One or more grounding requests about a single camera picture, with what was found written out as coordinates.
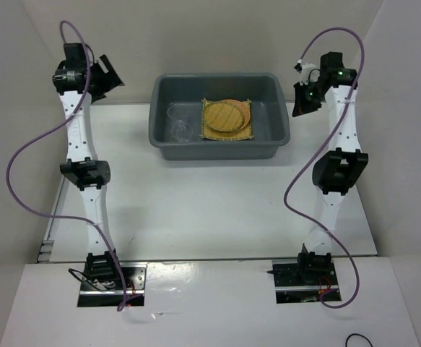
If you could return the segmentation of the round orange woven tray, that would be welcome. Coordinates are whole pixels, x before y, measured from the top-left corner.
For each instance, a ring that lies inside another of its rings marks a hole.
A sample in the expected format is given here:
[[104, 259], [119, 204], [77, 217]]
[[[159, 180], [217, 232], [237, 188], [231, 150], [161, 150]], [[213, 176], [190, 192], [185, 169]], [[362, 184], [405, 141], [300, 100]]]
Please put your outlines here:
[[240, 129], [244, 129], [248, 126], [251, 121], [251, 110], [250, 110], [250, 101], [239, 101], [233, 99], [227, 99], [227, 102], [237, 106], [243, 113], [243, 124]]

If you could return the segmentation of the clear glass bowl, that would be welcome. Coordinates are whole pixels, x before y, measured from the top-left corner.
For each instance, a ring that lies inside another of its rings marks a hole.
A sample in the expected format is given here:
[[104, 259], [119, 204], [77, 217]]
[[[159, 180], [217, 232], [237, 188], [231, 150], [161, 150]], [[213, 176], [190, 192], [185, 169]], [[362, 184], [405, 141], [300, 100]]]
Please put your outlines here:
[[193, 139], [194, 129], [186, 121], [177, 120], [171, 127], [171, 136], [176, 142], [190, 142]]

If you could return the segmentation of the round green-rimmed bamboo tray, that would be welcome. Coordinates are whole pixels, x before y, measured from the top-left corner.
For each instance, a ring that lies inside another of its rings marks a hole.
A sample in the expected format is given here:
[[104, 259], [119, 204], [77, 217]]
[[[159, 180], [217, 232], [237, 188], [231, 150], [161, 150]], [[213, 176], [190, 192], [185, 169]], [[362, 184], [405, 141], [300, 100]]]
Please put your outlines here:
[[234, 132], [245, 122], [244, 111], [240, 106], [228, 102], [213, 102], [204, 107], [204, 123], [218, 132]]

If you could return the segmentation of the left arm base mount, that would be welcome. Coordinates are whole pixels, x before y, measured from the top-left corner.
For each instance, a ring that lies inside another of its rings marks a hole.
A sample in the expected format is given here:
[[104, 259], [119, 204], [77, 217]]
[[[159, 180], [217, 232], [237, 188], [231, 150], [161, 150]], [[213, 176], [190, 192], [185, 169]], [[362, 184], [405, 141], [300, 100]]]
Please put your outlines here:
[[69, 268], [68, 273], [79, 282], [77, 306], [81, 308], [118, 307], [126, 294], [125, 307], [142, 307], [145, 299], [147, 264], [121, 263], [125, 286], [121, 279]]

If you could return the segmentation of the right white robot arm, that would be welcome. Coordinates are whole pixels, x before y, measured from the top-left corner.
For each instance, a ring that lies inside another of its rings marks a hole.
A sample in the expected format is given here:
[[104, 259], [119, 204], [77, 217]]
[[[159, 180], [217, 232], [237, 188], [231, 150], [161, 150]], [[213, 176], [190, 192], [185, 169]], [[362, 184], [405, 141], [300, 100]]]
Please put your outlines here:
[[368, 164], [368, 154], [361, 149], [357, 138], [355, 101], [357, 88], [352, 86], [357, 71], [343, 65], [342, 54], [329, 52], [321, 57], [318, 66], [299, 63], [300, 81], [294, 85], [295, 104], [292, 115], [302, 116], [326, 106], [329, 131], [334, 135], [327, 151], [315, 161], [312, 170], [313, 185], [322, 193], [318, 221], [298, 255], [296, 278], [313, 285], [331, 271], [331, 238], [344, 196], [356, 184]]

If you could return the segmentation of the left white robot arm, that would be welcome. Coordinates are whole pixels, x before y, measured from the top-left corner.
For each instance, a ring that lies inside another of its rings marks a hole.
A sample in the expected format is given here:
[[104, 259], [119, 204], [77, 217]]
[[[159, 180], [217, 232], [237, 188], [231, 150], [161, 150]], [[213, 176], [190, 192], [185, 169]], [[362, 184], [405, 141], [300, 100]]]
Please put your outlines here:
[[88, 67], [90, 59], [81, 43], [65, 43], [64, 54], [65, 59], [53, 75], [53, 84], [69, 120], [66, 161], [59, 168], [82, 196], [89, 239], [84, 276], [112, 289], [121, 284], [123, 271], [112, 256], [116, 247], [110, 236], [106, 207], [111, 172], [109, 163], [99, 159], [95, 150], [90, 106], [124, 83], [105, 55]]

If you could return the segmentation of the square bamboo mat tray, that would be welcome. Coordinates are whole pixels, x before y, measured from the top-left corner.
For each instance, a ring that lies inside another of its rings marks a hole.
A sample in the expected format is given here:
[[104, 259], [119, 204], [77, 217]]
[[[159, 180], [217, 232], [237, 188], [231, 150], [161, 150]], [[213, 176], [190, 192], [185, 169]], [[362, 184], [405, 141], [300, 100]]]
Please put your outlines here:
[[203, 110], [204, 110], [204, 107], [207, 106], [207, 105], [209, 105], [210, 103], [220, 102], [220, 101], [227, 102], [227, 99], [218, 100], [218, 101], [210, 101], [210, 100], [207, 100], [206, 98], [204, 98], [202, 100], [201, 137], [203, 139], [216, 140], [216, 141], [251, 140], [253, 138], [251, 121], [250, 121], [250, 123], [248, 124], [248, 126], [246, 128], [239, 129], [239, 130], [234, 131], [234, 132], [218, 132], [218, 131], [215, 131], [215, 130], [211, 129], [210, 127], [208, 127], [204, 123], [204, 119], [203, 119]]

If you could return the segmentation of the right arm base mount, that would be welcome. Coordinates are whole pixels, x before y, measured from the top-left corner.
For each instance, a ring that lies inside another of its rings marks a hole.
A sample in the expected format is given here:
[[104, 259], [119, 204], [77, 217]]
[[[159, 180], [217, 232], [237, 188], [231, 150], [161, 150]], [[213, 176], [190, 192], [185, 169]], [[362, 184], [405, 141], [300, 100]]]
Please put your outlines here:
[[341, 301], [337, 274], [332, 262], [325, 270], [301, 270], [294, 259], [273, 260], [271, 270], [278, 304]]

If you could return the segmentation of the grey plastic bin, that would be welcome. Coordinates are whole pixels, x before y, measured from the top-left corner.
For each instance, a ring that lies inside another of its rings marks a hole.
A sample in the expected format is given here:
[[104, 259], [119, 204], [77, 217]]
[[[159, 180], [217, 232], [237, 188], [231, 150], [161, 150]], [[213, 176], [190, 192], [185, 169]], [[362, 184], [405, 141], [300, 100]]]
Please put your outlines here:
[[[203, 101], [250, 101], [250, 140], [215, 141], [201, 137]], [[173, 138], [170, 107], [184, 113], [190, 140]], [[166, 160], [261, 160], [274, 157], [290, 141], [285, 96], [267, 72], [164, 74], [156, 79], [149, 109], [149, 142]]]

